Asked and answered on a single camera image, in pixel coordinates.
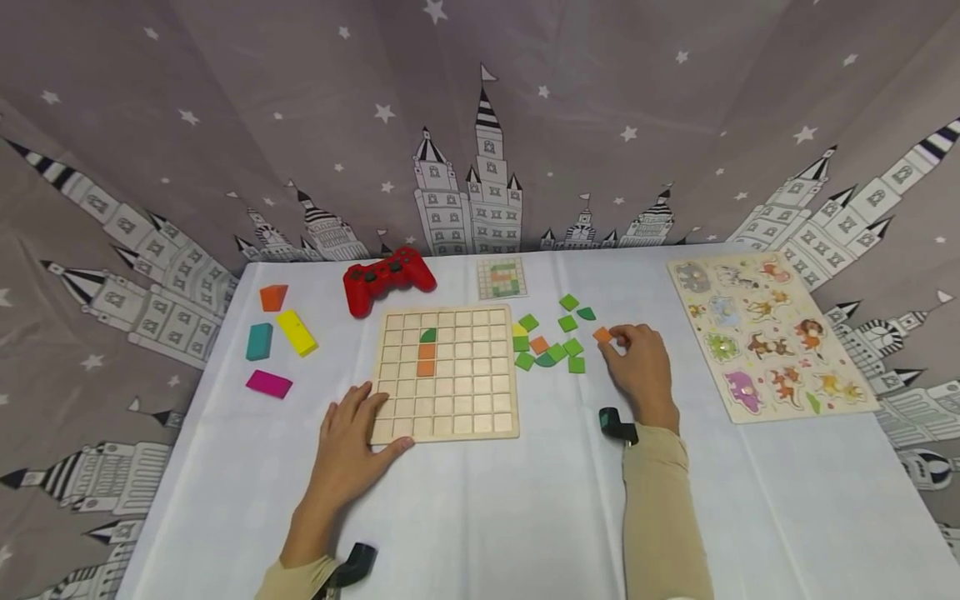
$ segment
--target red game controller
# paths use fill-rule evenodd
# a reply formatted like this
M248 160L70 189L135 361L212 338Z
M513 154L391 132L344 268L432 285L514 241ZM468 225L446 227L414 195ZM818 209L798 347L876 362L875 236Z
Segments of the red game controller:
M410 285L421 292L432 292L437 280L426 268L420 253L409 246L401 246L392 256L371 265L353 265L344 274L347 305L357 319L370 314L373 299L383 295L388 287Z

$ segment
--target hand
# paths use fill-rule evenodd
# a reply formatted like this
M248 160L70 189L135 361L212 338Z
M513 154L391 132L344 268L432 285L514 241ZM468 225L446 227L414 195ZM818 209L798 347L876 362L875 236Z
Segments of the hand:
M626 354L610 344L600 344L600 352L613 382L629 397L637 422L680 435L680 411L670 392L670 357L663 338L646 324L617 325L610 334Z
M370 450L373 418L387 401L386 394L370 396L371 387L369 381L353 386L339 405L331 402L326 409L310 483L280 552L284 568L310 564L325 555L338 514L414 445L413 438L400 438L379 452Z

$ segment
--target wooden puzzle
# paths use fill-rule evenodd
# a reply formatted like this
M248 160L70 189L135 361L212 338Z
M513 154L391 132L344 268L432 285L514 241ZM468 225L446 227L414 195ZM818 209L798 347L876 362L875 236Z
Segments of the wooden puzzle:
M523 261L519 256L477 260L477 283L480 300L527 295Z
M371 444L519 436L512 322L501 304L387 312Z
M735 423L879 410L779 252L667 263Z

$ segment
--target fabric backdrop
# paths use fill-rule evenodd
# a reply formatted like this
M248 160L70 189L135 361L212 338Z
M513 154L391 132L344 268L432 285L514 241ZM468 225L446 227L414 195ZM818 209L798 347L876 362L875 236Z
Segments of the fabric backdrop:
M785 251L957 540L952 0L36 0L0 54L3 598L113 596L245 263L404 243Z

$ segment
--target yellow wooden block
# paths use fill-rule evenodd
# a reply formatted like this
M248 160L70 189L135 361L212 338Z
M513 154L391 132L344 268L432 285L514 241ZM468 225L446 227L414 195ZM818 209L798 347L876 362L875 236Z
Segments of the yellow wooden block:
M303 321L300 320L300 316L293 310L284 310L276 315L276 322L283 329L283 333L287 334L287 339L300 356L306 356L317 349L317 341L313 339Z

